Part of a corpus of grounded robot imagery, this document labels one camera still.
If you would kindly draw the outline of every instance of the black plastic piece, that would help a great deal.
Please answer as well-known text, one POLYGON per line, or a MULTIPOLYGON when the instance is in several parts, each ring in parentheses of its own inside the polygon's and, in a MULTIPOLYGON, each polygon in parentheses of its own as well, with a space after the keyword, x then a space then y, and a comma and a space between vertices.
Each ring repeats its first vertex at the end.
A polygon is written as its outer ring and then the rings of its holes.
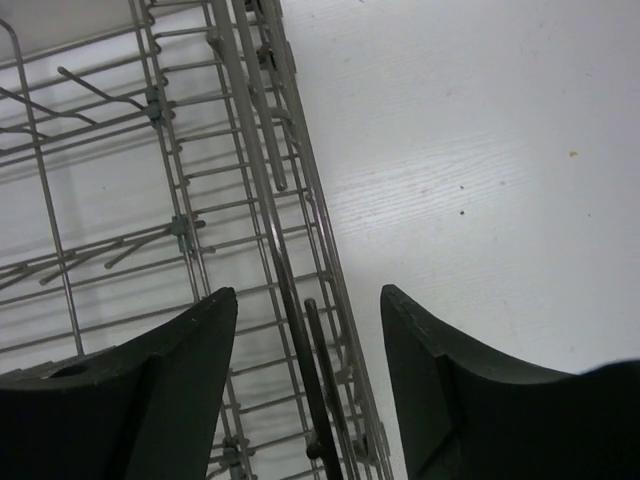
MULTIPOLYGON (((307 307, 307 314, 309 316, 314 315, 313 311, 315 311, 315 315, 317 315, 317 307, 313 300, 307 300, 305 306, 307 307)), ((316 339, 316 349, 318 349, 318 341, 324 342, 324 338, 316 339)), ((320 346, 321 351, 323 351, 323 347, 326 349, 324 343, 320 346)), ((342 475, 342 467, 340 466, 336 444, 333 439, 325 398, 320 388, 320 380, 313 358, 313 351, 311 350, 311 343, 308 341, 304 342, 303 348, 296 349, 296 355, 298 356, 298 366, 300 367, 300 373, 302 373, 303 379, 309 378, 314 380, 313 382, 305 382, 307 402, 314 427, 313 438, 309 442, 306 450, 307 458, 310 460, 322 459, 327 480, 342 480, 344 478, 342 475)), ((322 354, 320 354, 319 360, 322 362, 327 359, 323 358, 322 354)))
MULTIPOLYGON (((333 416, 333 420, 336 426, 336 433, 342 439, 342 444, 351 442, 349 438, 349 427, 345 420, 344 412, 342 410, 342 403, 340 401, 340 392, 338 391, 338 385, 336 384, 333 376, 333 367, 331 365, 331 357, 329 355, 329 349, 325 340, 324 332, 322 330, 322 323, 320 322, 320 316, 318 314, 318 306, 315 300, 309 298, 304 302, 305 310, 307 312, 307 319, 309 321, 309 330, 311 331, 311 337, 316 347, 316 357, 318 358, 318 365, 320 366, 320 373, 324 382, 325 400, 329 411, 333 416)), ((325 433, 326 437, 321 440, 321 445, 325 445, 330 442, 329 448, 320 448, 319 456, 322 457, 322 461, 325 465, 327 472, 336 472, 335 478, 342 478, 342 469, 340 467, 340 459, 336 452, 335 443, 333 441, 333 435, 331 430, 325 433)), ((307 448, 307 456, 313 460, 309 455, 313 452, 312 444, 307 448)))
POLYGON ((640 478, 640 362, 565 374, 478 342, 395 286, 381 307, 410 479, 640 478))
POLYGON ((236 317, 225 288, 47 378, 0 377, 1 477, 204 478, 236 317))

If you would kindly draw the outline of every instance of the white surface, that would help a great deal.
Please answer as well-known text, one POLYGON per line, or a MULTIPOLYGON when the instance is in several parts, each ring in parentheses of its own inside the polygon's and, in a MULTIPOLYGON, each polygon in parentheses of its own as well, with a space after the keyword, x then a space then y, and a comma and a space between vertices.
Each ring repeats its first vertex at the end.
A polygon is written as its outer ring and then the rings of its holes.
POLYGON ((396 478, 383 284, 542 365, 640 355, 640 3, 283 5, 396 478))
MULTIPOLYGON (((154 14, 173 11, 163 8, 154 14)), ((127 0, 0 0, 0 18, 18 33, 25 55, 131 25, 127 0)), ((0 29, 0 63, 8 59, 13 59, 13 49, 0 29)))

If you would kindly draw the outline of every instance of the dark spot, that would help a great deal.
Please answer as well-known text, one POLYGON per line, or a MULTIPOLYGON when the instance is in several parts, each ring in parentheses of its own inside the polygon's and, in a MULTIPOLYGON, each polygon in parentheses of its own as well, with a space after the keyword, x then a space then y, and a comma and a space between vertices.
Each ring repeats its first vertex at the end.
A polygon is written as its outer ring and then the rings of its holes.
POLYGON ((84 373, 87 370, 89 370, 89 367, 87 365, 83 365, 82 363, 78 363, 76 365, 70 365, 68 367, 64 367, 64 368, 58 370, 53 375, 51 375, 49 378, 73 377, 74 375, 80 375, 81 373, 84 373))

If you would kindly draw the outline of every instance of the gray wire rack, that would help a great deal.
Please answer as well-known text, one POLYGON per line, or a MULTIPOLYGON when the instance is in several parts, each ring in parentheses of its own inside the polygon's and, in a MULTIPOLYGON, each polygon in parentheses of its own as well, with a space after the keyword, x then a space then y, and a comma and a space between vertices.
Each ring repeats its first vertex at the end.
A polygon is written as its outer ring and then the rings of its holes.
MULTIPOLYGON (((27 333, 20 322, 2 333, 0 362, 19 357, 8 365, 26 368, 37 359, 106 348, 133 335, 132 325, 149 328, 242 271, 237 278, 243 280, 231 285, 240 303, 239 328, 207 478, 325 478, 325 467, 307 460, 304 450, 320 433, 310 412, 318 399, 331 413, 345 478, 392 478, 280 4, 129 0, 129 6, 132 25, 126 31, 29 58, 23 58, 17 35, 0 19, 15 54, 14 61, 0 67, 0 81, 9 75, 17 79, 11 88, 0 87, 0 185, 38 179, 46 209, 46 217, 38 218, 48 223, 54 247, 53 252, 50 243, 31 248, 28 239, 20 239, 15 248, 0 250, 9 258, 0 266, 4 319, 34 309, 47 318, 27 333), (182 13, 163 16, 176 9, 182 13), (30 66, 83 57, 82 52, 96 52, 104 42, 120 42, 113 43, 108 61, 98 63, 92 53, 90 65, 58 65, 55 75, 28 81, 30 66), (220 151, 220 145, 232 148, 233 161, 208 155, 220 151), (105 167, 105 155, 111 155, 112 168, 105 167), (123 156, 134 158, 125 164, 123 156), (151 165, 145 167, 148 175, 164 176, 167 202, 156 210, 166 220, 112 222, 113 228, 89 235, 91 241, 65 233, 68 228, 60 227, 64 205, 57 205, 65 202, 56 192, 66 184, 60 180, 52 188, 51 178, 58 169, 68 172, 78 159, 82 168, 100 166, 101 173, 91 178, 99 180, 113 170, 116 184, 127 185, 143 179, 118 173, 117 165, 151 165), (235 196, 229 197, 229 191, 235 196), (167 293, 158 295, 158 289, 167 293), (130 303, 114 291, 129 292, 130 303), (93 303, 82 300, 87 292, 97 298, 93 303), (306 312, 302 296, 315 298, 305 302, 306 312), (54 306, 61 298, 64 310, 54 306), (92 319, 95 315, 88 312, 101 298, 126 305, 92 319), (253 318, 243 319, 243 312, 253 318), (63 317, 67 327, 60 322, 63 317), (270 343, 272 337, 278 348, 270 343), (68 350, 71 339, 74 352, 68 350), (252 361, 251 352, 263 343, 275 353, 252 361), (315 353, 308 357, 312 344, 315 353), (280 367, 286 369, 287 385, 263 395, 256 381, 272 378, 268 372, 280 367), (266 433, 254 435, 259 422, 251 415, 277 418, 282 409, 296 413, 295 421, 287 417, 294 431, 268 426, 266 433), (302 459, 289 462, 291 468, 278 464, 274 470, 273 458, 261 459, 261 452, 286 445, 294 445, 302 459)), ((39 202, 32 203, 41 209, 39 202)), ((126 214, 137 211, 137 205, 107 213, 129 218, 126 214)), ((100 219, 93 215, 91 222, 98 225, 100 219)))

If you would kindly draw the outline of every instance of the dishwasher rack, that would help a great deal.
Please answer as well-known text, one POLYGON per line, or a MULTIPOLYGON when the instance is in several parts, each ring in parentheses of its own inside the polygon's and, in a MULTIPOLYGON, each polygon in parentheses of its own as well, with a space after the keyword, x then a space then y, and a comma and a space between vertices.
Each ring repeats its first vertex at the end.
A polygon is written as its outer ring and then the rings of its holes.
POLYGON ((2 370, 107 348, 235 280, 207 478, 391 478, 279 2, 128 1, 126 31, 27 58, 0 19, 15 53, 0 66, 0 219, 49 236, 2 237, 2 323, 35 315, 0 325, 2 370), (147 201, 144 185, 162 193, 147 201))

